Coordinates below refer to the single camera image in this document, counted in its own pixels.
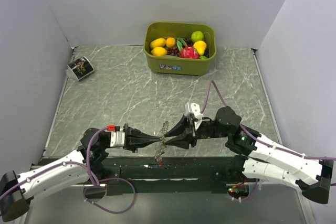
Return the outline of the metal keyring disc with rings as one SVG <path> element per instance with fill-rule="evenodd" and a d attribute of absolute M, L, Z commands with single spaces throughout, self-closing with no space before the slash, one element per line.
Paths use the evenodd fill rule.
<path fill-rule="evenodd" d="M 160 133 L 159 136 L 162 137 L 162 140 L 159 142 L 158 146 L 156 147 L 155 155 L 154 155 L 155 161 L 157 162 L 158 165 L 159 165 L 159 162 L 162 162 L 162 155 L 165 153 L 165 150 L 166 150 L 166 147 L 162 145 L 162 142 L 166 142 L 164 134 L 168 131 L 168 129 L 169 129 L 169 122 L 165 121 L 162 124 L 162 127 L 159 131 Z"/>

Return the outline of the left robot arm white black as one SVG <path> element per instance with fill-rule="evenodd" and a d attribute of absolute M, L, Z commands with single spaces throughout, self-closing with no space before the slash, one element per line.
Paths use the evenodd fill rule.
<path fill-rule="evenodd" d="M 104 176 L 102 161 L 108 148 L 137 152 L 138 148 L 161 141 L 129 127 L 108 125 L 102 129 L 87 129 L 81 146 L 64 157 L 37 169 L 16 173 L 11 170 L 1 177 L 1 218 L 4 222 L 23 216 L 33 199 L 43 198 L 75 184 L 90 181 L 99 187 Z"/>

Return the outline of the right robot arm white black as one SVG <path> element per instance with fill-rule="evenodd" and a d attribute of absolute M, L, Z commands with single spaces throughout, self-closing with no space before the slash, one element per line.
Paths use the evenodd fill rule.
<path fill-rule="evenodd" d="M 196 146 L 198 140 L 225 137 L 225 146 L 235 153 L 235 164 L 229 169 L 233 180 L 246 177 L 281 184 L 315 203 L 328 203 L 333 159 L 293 151 L 242 125 L 241 120 L 229 106 L 220 108 L 210 119 L 203 115 L 198 104 L 187 103 L 178 124 L 164 137 L 167 145 L 186 150 Z"/>

